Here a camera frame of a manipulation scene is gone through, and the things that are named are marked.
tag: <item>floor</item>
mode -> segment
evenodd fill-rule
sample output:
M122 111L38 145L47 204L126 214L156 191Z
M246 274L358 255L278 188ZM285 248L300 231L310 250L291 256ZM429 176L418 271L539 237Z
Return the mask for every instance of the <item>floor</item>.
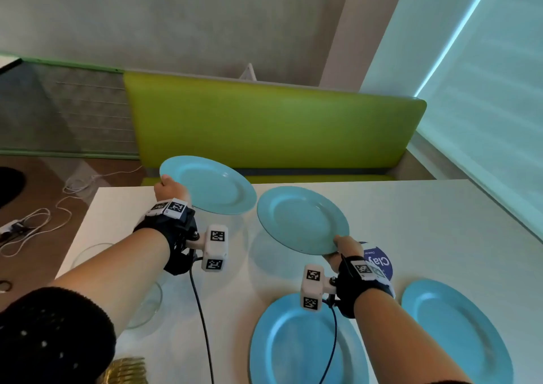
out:
M117 171L130 172L141 164L139 161L128 160L0 155L0 166L18 169L27 177L27 185L23 192L8 205L0 208L0 225L21 219L38 208L45 207L52 212L51 222L44 227L44 230L47 230L68 218L66 212L55 209L55 204L66 196L63 187L68 178L88 182L92 175ZM390 174L398 180L433 179L409 152L405 153ZM55 277L98 187L139 186L145 176L145 170L140 168L135 172L97 179L94 185L78 194L81 199L71 198L61 203L60 206L72 212L70 221L64 227L32 238L14 257L0 256L0 280L6 279L13 283L10 292L0 293L0 311L20 296L45 286ZM37 224L41 222L38 217L36 220ZM4 252L11 254L17 247L18 244L12 244L6 247Z

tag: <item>plate rim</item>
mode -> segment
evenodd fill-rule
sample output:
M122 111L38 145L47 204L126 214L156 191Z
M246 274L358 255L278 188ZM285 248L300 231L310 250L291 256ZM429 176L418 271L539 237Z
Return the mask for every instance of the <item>plate rim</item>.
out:
M512 365L512 359L511 354L509 353L509 350L507 349L507 346L505 342L503 341L503 338L499 334L497 328L492 324L492 321L486 316L486 314L468 297L466 297L464 294L462 294L457 289L451 287L448 284L445 284L444 282L432 280L429 278L423 278L416 281L411 282L406 289L404 290L404 293L402 295L401 300L401 306L402 308L417 322L417 309L420 306L417 304L417 299L421 297L423 294L427 293L433 293L433 294L440 294L443 295L444 293L451 293L458 297L460 301L464 301L467 303L467 305L464 305L463 307L468 310L471 314L474 314L477 318L477 320L483 320L483 322L478 323L479 326L484 330L484 332L489 337L491 344L497 345L501 348L498 348L498 353L500 354L500 359L503 358L503 360L498 360L496 373L492 374L490 379L486 379L485 381L480 381L479 383L484 384L512 384L514 381L514 368Z
M292 305L294 308L299 308L301 311L306 311L302 309L302 307L300 307L300 293L293 293L293 294L284 295L283 297L280 297L277 300L275 300L264 310L264 312L258 318L258 322L256 323L255 329L253 330L253 335L251 336L251 343L249 346L249 379L252 384L276 384L275 380L270 381L268 379L268 371L267 371L268 360L266 358L266 352L263 351L260 354L257 353L256 347L254 345L255 345L255 340L256 340L255 337L258 333L260 333L259 329L265 328L264 325L261 323L261 320L264 318L264 315L269 311L269 309L272 306L281 305L283 304L283 301L285 303L288 303L289 305ZM356 379L354 382L369 384L369 366L368 366L367 355L364 349L364 345L362 341L360 340L360 338L358 337L356 330L354 326L351 324L351 322L345 317L343 317L343 315L341 315L341 313L339 313L338 311L336 311L336 317L338 321L338 335L339 335L340 328L350 330L348 335L343 335L343 338L347 342L351 342L355 346L359 347L358 350L360 351L360 354L362 355L361 360L357 359L357 362L352 362L354 378ZM265 345L267 346L268 340L270 339L269 334L265 335L265 337L266 339L263 341L265 342ZM360 381L357 380L358 373L360 375L363 375L363 379Z
M173 157L170 157L170 158L164 160L160 164L160 168L159 168L159 173L160 173L161 176L164 175L164 174L168 174L174 179L175 182L178 182L178 181L175 180L175 177L173 177L173 174L170 174L170 173L163 170L164 165L168 161L173 162L173 160L175 160L175 159L185 159L185 160L187 160L189 162L190 161L198 161L198 162L203 162L203 163L207 163L207 164L211 164L211 165L215 165L215 166L220 166L220 167L224 168L226 171L229 172L229 174L232 174L233 176L235 176L238 179L241 178L240 182L242 183L242 188L247 190L247 194L250 196L250 201L251 201L251 202L248 201L247 206L242 208L242 209L237 209L237 210L231 209L230 211L227 211L227 212L224 212L224 211L217 212L217 210L214 210L213 208L209 208L208 206L205 206L205 205L204 206L199 206L199 205L193 204L194 207L196 207L196 208L198 208L200 210L203 210L203 211L211 212L213 214L220 214L220 215L240 215L240 214L244 214L244 213L252 210L255 207L255 204L257 202L258 197L256 195L256 190L253 187L253 184L251 184L248 181L247 178L245 178L243 175L238 173L234 168L230 168L230 167L228 167L227 165L225 165L225 164L223 164L221 162L212 160L210 158L201 157L201 156L198 156L198 155L175 155Z
M278 187L273 187L273 188L270 188L268 190L266 190L262 195L260 195L259 199L258 199L258 202L256 204L256 215L258 216L258 220L260 221L260 224L262 225L262 227L265 229L265 231L275 240L277 241L278 243L280 243L281 245L284 245L285 247L293 250L293 251L296 251L298 253L301 253L301 254L307 254L307 255L322 255L322 254L331 254L335 251L329 251L327 253L316 253L316 254L312 254L312 253L304 253L300 250L297 250L287 244L285 244L282 240L279 240L277 239L277 237L275 235L273 235L269 230L268 228L266 228L265 224L262 222L262 217L264 216L264 212L262 211L261 212L261 209L264 208L263 204L265 202L267 202L266 200L264 202L262 202L262 199L264 198L265 195L267 195L268 197L270 197L270 193L274 192L274 191L284 191L284 189L298 189L298 190L301 190L302 192L309 192L309 193L312 193L312 194L316 194L318 195L319 197L322 197L324 198L325 200L327 200L328 202L330 202L333 206L335 206L337 208L337 210L339 211L339 213L341 214L341 216L343 217L344 219L344 222L346 224L346 228L347 228L347 234L345 235L349 235L350 232L351 232L351 229L350 229L350 226L349 226L349 221L347 220L347 217L345 216L345 214L343 214L343 211L333 202L331 201L329 198L325 197L324 195L318 193L317 191L313 191L312 189L307 189L307 188L304 188L304 187L298 187L298 186L295 186L295 185L282 185L282 186L278 186Z

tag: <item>person's right arm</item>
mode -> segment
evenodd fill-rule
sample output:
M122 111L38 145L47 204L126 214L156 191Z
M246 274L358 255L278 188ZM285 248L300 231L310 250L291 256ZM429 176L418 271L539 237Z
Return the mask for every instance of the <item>person's right arm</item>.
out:
M364 256L351 237L334 238L345 257ZM325 257L338 271L341 257ZM355 318L379 384L471 382L465 372L389 294L371 288L355 301Z

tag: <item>green cushion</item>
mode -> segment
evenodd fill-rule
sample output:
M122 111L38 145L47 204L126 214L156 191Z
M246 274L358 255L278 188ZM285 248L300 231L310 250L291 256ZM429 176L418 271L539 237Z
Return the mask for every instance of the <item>green cushion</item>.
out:
M125 72L139 155L232 168L389 168L426 103L264 83Z
M388 175L249 175L251 184L279 184L282 182L352 182L352 181L393 181ZM141 185L155 185L160 178L144 178Z

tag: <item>wrist-mounted device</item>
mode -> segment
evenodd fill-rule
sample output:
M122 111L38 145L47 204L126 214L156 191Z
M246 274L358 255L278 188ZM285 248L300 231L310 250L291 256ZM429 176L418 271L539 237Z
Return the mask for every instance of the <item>wrist-mounted device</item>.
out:
M186 273L194 263L195 250L202 250L202 269L222 271L228 259L228 227L211 224L204 234L198 232L195 211L178 198L157 202L134 228L153 228L166 237L170 257L164 270L173 275Z
M328 305L337 305L347 318L355 318L355 301L371 288L396 297L394 288L383 271L361 256L342 257L337 277L325 277L323 266L308 264L303 269L300 305L309 311L319 311L322 295L329 294Z

